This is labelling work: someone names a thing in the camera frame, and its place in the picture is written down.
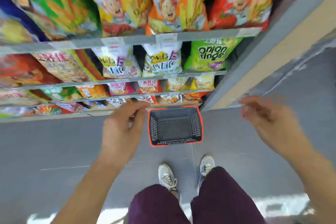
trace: purple pants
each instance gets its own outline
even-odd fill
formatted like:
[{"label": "purple pants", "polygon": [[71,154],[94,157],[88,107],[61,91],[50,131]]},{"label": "purple pants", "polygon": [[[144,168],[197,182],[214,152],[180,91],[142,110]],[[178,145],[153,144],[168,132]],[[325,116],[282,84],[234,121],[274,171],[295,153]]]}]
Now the purple pants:
[{"label": "purple pants", "polygon": [[[222,167],[205,177],[199,196],[191,202],[194,224],[264,224],[253,200]],[[129,224],[188,224],[176,197],[155,184],[133,198],[128,211]]]}]

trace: shoe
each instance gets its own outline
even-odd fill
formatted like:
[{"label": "shoe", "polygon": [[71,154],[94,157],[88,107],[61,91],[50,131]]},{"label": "shoe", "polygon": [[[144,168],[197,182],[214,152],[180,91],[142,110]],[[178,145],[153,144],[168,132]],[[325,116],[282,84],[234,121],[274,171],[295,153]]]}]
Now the shoe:
[{"label": "shoe", "polygon": [[215,160],[210,155],[204,155],[201,163],[199,165],[199,172],[201,173],[201,176],[199,178],[198,184],[197,184],[197,194],[200,193],[200,187],[202,185],[202,182],[205,178],[205,176],[215,167]]},{"label": "shoe", "polygon": [[159,166],[159,180],[160,184],[169,189],[169,191],[175,191],[178,196],[178,201],[181,202],[181,192],[177,186],[177,179],[174,178],[173,171],[166,163]]}]

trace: gray floor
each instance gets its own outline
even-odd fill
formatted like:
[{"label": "gray floor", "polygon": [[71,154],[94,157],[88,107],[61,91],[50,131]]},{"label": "gray floor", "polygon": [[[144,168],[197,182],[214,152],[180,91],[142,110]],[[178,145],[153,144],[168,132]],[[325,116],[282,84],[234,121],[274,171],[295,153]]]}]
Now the gray floor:
[{"label": "gray floor", "polygon": [[[310,61],[275,93],[287,103],[313,145],[336,163],[336,56],[333,51]],[[202,113],[204,141],[152,147],[146,128],[136,155],[113,184],[104,209],[128,207],[141,189],[158,183],[157,168],[167,162],[178,178],[183,202],[196,195],[198,165],[212,154],[251,197],[302,193],[291,167],[241,120],[239,109]],[[0,223],[25,223],[57,212],[96,158],[104,117],[0,124]]]}]

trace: cartoon boy face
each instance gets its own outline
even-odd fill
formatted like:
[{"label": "cartoon boy face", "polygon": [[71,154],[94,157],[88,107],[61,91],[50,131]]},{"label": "cartoon boy face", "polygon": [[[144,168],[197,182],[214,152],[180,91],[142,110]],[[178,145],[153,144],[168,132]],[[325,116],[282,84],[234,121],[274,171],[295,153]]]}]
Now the cartoon boy face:
[{"label": "cartoon boy face", "polygon": [[103,0],[103,7],[113,17],[124,18],[124,9],[121,0]]},{"label": "cartoon boy face", "polygon": [[166,21],[175,21],[176,2],[174,0],[162,0],[161,12]]}]

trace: purple cartoon character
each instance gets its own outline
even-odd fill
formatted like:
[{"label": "purple cartoon character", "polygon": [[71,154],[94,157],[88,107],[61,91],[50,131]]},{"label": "purple cartoon character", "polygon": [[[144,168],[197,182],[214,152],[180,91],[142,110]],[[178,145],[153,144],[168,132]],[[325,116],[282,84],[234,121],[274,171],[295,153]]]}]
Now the purple cartoon character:
[{"label": "purple cartoon character", "polygon": [[211,64],[208,63],[208,67],[210,67],[213,70],[219,70],[223,67],[223,61],[218,61]]}]

